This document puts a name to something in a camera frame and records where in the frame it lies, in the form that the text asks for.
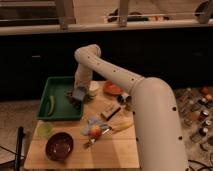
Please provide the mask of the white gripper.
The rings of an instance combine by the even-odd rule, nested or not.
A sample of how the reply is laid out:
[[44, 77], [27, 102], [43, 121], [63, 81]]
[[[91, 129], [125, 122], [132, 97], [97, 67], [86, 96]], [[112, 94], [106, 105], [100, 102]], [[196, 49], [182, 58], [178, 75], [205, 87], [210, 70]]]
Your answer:
[[79, 69], [75, 73], [74, 87], [84, 87], [89, 90], [90, 82], [92, 81], [92, 71], [90, 69]]

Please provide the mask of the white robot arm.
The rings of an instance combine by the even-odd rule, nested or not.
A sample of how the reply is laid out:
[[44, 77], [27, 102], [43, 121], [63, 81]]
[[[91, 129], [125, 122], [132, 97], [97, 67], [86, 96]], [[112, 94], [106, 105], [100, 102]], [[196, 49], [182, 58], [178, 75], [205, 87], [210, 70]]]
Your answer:
[[145, 78], [101, 58], [96, 44], [74, 53], [77, 85], [97, 72], [132, 98], [139, 165], [142, 171], [189, 171], [181, 123], [171, 87], [156, 77]]

